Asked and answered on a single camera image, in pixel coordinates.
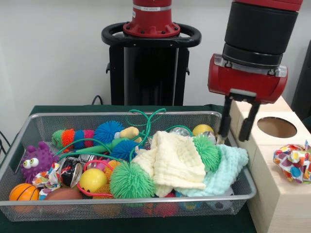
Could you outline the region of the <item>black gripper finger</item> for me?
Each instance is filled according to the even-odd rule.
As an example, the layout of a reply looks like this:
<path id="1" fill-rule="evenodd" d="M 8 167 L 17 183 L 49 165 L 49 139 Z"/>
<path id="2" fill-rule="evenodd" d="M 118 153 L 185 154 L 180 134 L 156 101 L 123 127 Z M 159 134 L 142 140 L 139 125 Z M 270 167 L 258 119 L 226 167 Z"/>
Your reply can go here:
<path id="1" fill-rule="evenodd" d="M 250 108 L 248 117 L 243 120 L 241 125 L 241 130 L 239 133 L 239 140 L 240 141 L 248 141 L 249 136 L 254 124 L 254 120 L 256 118 L 256 115 L 259 111 L 260 103 L 254 102 Z"/>
<path id="2" fill-rule="evenodd" d="M 219 132 L 218 132 L 218 138 L 221 141 L 225 141 L 229 133 L 230 123 L 231 123 L 231 116 L 230 116 L 231 104 L 232 104 L 231 97 L 225 96 L 225 104 L 223 108 Z"/>

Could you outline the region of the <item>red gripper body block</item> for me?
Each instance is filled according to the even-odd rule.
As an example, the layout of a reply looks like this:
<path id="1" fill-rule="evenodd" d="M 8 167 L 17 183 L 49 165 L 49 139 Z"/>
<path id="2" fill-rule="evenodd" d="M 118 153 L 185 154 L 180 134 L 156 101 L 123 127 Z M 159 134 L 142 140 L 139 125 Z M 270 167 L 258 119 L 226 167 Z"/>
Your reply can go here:
<path id="1" fill-rule="evenodd" d="M 245 96 L 262 104 L 275 103 L 283 93 L 288 79 L 288 68 L 254 68 L 225 60 L 214 54 L 209 63 L 208 89 L 229 96 Z"/>

